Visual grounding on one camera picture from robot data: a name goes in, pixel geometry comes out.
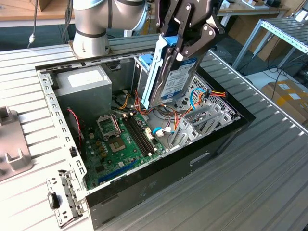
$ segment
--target side panel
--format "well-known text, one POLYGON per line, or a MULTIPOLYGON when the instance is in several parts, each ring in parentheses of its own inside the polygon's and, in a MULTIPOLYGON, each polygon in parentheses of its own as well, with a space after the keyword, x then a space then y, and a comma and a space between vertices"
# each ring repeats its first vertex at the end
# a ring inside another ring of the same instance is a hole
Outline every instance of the side panel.
POLYGON ((155 193, 195 171, 210 159, 218 156, 223 152, 224 148, 228 146, 228 143, 230 143, 241 130, 245 130, 247 126, 248 124, 245 124, 229 134, 225 133, 224 136, 221 136, 206 146, 200 147, 190 154, 187 153, 186 156, 179 161, 168 165, 158 172, 155 172, 156 169, 154 165, 159 168, 168 164, 168 162, 175 159, 175 156, 181 156, 180 150, 136 173, 123 177, 111 183, 109 186, 90 194, 86 199, 91 213, 93 228, 99 228, 155 193), (143 179, 142 171, 147 171, 147 173, 154 171, 155 173, 143 179), (136 180, 135 183, 130 186, 128 179, 131 179, 132 177, 136 177, 136 180))

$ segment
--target hard disk drive label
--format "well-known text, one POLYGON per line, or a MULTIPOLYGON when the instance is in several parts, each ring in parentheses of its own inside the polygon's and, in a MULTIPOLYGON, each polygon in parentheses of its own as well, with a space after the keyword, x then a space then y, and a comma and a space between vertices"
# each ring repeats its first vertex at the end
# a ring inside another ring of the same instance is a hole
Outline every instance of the hard disk drive label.
POLYGON ((178 70, 170 71, 161 94, 162 99, 171 98, 183 90, 189 77, 188 71, 194 66, 196 61, 196 58, 185 60, 182 62, 178 70))

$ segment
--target computer chassis frame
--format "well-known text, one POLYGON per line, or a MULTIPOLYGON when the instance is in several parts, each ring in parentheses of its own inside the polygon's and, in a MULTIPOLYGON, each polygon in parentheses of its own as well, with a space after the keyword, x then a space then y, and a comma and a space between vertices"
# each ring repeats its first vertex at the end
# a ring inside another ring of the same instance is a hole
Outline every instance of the computer chassis frame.
POLYGON ((79 188, 73 189, 73 186, 71 185, 71 194, 69 198, 70 204, 74 201, 77 210, 77 213, 72 211, 75 216, 71 221, 76 220, 78 217, 82 216, 83 212, 88 210, 93 228, 98 229, 113 218, 142 203, 155 193, 158 193, 172 183, 189 175, 211 159, 220 155, 255 119, 255 117, 244 106, 242 106, 231 94, 228 94, 228 92, 204 69, 198 67, 196 73, 210 86, 217 91, 227 92, 228 97, 225 101, 233 107, 241 118, 207 135, 206 137, 194 140, 192 144, 175 150, 164 158, 160 158, 141 169, 137 169, 125 177, 117 178, 103 188, 91 193, 89 193, 89 191, 84 192, 85 186, 82 183, 82 178, 86 175, 85 167, 70 135, 60 106, 53 94, 51 76, 57 72, 70 71, 75 68, 98 65, 110 61, 134 58, 140 54, 152 52, 153 50, 144 50, 138 51, 137 53, 131 52, 121 55, 94 57, 36 67, 42 88, 45 92, 45 99, 51 117, 55 127, 59 131, 59 138, 64 141, 64 146, 67 150, 66 159, 74 170, 61 169, 59 175, 64 176, 67 174, 66 179, 78 179, 78 182, 80 183, 78 186, 79 188))

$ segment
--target slotted aluminum surface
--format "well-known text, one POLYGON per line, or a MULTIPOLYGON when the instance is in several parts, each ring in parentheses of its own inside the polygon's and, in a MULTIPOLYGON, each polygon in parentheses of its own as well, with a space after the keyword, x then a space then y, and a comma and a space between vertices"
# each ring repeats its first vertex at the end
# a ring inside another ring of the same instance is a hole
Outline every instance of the slotted aluminum surface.
POLYGON ((303 53, 308 52, 308 25, 293 18, 263 19, 261 26, 303 53))
MULTIPOLYGON (((118 51, 154 47, 157 36, 112 40, 118 51)), ((8 229, 58 230, 45 179, 65 168, 34 66, 73 60, 69 46, 0 53, 0 105, 19 114, 34 166, 0 182, 8 229)), ((104 225, 102 231, 301 230, 308 221, 308 137, 220 59, 201 66, 257 118, 225 153, 104 225)), ((91 230, 83 216, 64 230, 91 230)))

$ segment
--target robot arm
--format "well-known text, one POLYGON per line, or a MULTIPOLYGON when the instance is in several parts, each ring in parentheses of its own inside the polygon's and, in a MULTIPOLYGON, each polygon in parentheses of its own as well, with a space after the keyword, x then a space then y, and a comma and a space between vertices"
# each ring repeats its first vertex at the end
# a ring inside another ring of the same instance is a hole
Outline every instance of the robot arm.
POLYGON ((146 0, 74 0, 74 52, 80 58, 109 52, 107 28, 140 30, 146 21, 146 0))
MULTIPOLYGON (((156 25, 164 37, 179 35, 176 51, 180 56, 204 53, 223 31, 213 17, 221 3, 222 0, 155 0, 156 25)), ((74 0, 73 6, 73 47, 80 58, 108 54, 106 29, 140 30, 148 9, 146 0, 74 0)))

